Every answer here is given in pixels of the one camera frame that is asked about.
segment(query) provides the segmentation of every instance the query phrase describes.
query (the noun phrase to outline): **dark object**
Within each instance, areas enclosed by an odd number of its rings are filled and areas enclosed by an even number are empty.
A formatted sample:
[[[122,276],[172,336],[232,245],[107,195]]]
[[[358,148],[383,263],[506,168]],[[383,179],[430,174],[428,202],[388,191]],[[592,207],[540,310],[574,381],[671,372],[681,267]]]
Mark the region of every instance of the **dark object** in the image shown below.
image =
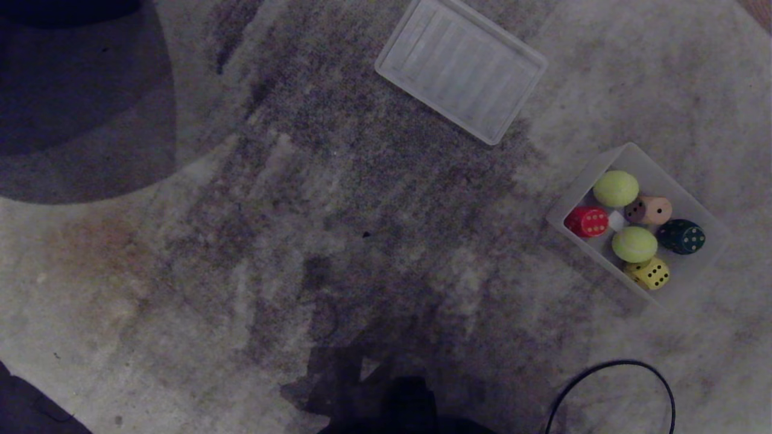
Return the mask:
[[[662,377],[662,374],[659,373],[653,366],[650,364],[643,363],[642,361],[637,360],[617,360],[617,361],[609,361],[606,363],[601,363],[597,366],[594,366],[593,368],[589,368],[585,372],[581,373],[578,377],[574,378],[571,383],[566,386],[566,388],[558,395],[557,399],[555,400],[555,403],[552,405],[552,411],[550,412],[550,420],[547,422],[547,427],[544,430],[544,434],[550,434],[550,428],[552,427],[552,421],[555,419],[555,415],[557,414],[557,410],[560,408],[561,402],[568,396],[568,393],[576,387],[582,380],[589,377],[590,375],[593,375],[595,372],[598,372],[602,369],[606,368],[612,368],[614,366],[640,366],[641,368],[648,369],[654,375],[659,378],[659,381],[662,382],[662,384],[665,386],[665,390],[668,391],[668,397],[670,398],[670,431],[669,434],[673,434],[673,432],[676,430],[676,399],[673,398],[673,392],[670,390],[670,385],[665,380],[665,377]]]
[[[140,0],[0,0],[0,15],[44,29],[117,19],[139,8]]]
[[[421,377],[397,378],[381,417],[333,424],[319,434],[495,434],[470,420],[437,416],[435,396]]]
[[[705,245],[705,232],[685,219],[670,220],[657,229],[657,241],[679,255],[691,255]]]
[[[91,434],[54,401],[0,363],[0,434]]]

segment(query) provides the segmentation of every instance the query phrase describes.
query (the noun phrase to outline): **yellow tennis ball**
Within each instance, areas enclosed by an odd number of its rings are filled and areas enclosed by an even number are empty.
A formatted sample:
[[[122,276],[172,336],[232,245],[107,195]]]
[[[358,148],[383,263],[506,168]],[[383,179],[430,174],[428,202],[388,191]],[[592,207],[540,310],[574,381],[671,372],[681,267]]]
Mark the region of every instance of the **yellow tennis ball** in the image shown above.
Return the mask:
[[[638,180],[626,171],[607,171],[592,188],[598,202],[621,208],[638,197]]]
[[[623,261],[643,263],[657,253],[657,239],[646,229],[628,226],[614,234],[611,248]]]

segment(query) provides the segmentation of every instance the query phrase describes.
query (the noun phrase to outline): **floor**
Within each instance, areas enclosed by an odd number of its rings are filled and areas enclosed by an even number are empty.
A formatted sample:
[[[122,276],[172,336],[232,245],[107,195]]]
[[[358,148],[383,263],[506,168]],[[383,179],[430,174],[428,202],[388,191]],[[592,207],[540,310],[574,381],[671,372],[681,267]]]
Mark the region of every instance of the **floor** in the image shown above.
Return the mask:
[[[0,22],[0,360],[95,433],[314,433],[402,374],[537,432],[613,358],[678,432],[768,433],[769,34],[733,0],[469,4],[550,62],[496,147],[375,73],[408,0]],[[544,220],[627,141],[733,230],[670,310]],[[667,411],[619,368],[559,423]]]

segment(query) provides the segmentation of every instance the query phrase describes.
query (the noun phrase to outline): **green die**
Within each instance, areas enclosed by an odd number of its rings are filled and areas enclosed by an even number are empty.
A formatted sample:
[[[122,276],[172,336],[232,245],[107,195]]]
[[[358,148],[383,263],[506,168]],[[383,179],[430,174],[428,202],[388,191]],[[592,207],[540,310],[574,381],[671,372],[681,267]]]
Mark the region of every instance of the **green die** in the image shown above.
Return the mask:
[[[705,245],[705,232],[685,219],[670,220],[657,230],[657,241],[679,255],[691,255]]]

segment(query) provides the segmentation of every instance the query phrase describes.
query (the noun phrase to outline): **die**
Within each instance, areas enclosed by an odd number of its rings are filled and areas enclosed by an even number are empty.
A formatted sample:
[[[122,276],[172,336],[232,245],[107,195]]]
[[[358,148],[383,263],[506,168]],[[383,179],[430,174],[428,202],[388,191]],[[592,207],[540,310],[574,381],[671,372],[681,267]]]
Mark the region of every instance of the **die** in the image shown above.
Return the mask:
[[[602,235],[608,228],[608,214],[597,206],[578,206],[566,217],[563,224],[583,238]]]
[[[661,225],[673,213],[673,207],[667,198],[638,196],[630,205],[625,206],[625,218],[630,223],[641,225]]]
[[[625,274],[645,290],[658,290],[670,281],[670,269],[656,256],[644,263],[627,264]]]
[[[696,223],[685,219],[670,220],[657,230],[657,240],[679,255],[691,255],[705,245],[705,232]]]

